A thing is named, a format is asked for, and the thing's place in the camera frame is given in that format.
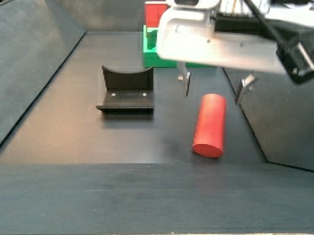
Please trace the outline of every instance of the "black holder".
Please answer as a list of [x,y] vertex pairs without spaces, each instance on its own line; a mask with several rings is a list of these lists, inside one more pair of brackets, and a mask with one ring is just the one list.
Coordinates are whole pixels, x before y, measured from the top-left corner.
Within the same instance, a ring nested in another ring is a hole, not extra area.
[[104,105],[97,108],[104,112],[154,111],[154,67],[136,73],[122,73],[105,66],[102,69],[108,91]]

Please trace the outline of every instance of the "black cable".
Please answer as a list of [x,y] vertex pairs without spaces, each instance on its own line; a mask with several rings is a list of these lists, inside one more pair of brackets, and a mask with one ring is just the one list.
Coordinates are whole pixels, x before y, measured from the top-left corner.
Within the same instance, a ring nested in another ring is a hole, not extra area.
[[253,15],[257,17],[257,19],[260,20],[263,26],[267,28],[269,34],[275,37],[279,47],[284,48],[285,44],[287,44],[287,40],[281,37],[281,35],[279,34],[277,30],[272,27],[272,25],[267,22],[267,19],[261,13],[261,10],[259,9],[259,7],[256,7],[255,3],[252,2],[252,0],[245,0],[245,2],[248,3],[248,6],[253,12]]

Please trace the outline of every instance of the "green box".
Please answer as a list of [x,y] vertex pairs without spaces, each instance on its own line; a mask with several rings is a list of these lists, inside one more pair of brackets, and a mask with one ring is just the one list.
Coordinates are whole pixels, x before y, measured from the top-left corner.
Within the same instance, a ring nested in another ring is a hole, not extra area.
[[[157,41],[158,41],[158,28],[148,28],[146,25],[144,25],[144,34],[142,34],[144,67],[162,67],[162,68],[177,67],[177,61],[164,60],[158,56]],[[198,63],[188,63],[188,67],[204,67],[204,66],[208,65]]]

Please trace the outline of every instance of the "gray wall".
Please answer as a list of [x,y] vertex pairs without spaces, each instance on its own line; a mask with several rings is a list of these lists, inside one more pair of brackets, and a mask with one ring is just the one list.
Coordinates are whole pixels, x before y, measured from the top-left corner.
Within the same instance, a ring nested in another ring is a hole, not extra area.
[[[249,75],[226,69],[234,90]],[[248,121],[269,162],[314,171],[314,80],[295,84],[288,75],[256,73],[242,99]]]
[[57,0],[89,31],[142,31],[146,0]]
[[85,31],[54,0],[0,5],[0,143]]

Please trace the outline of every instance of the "red foam cylinder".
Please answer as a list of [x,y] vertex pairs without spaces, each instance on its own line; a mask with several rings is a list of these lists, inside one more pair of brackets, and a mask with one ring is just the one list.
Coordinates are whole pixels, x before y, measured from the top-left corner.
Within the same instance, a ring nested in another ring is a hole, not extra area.
[[204,157],[217,158],[224,153],[226,98],[209,94],[202,97],[193,150]]

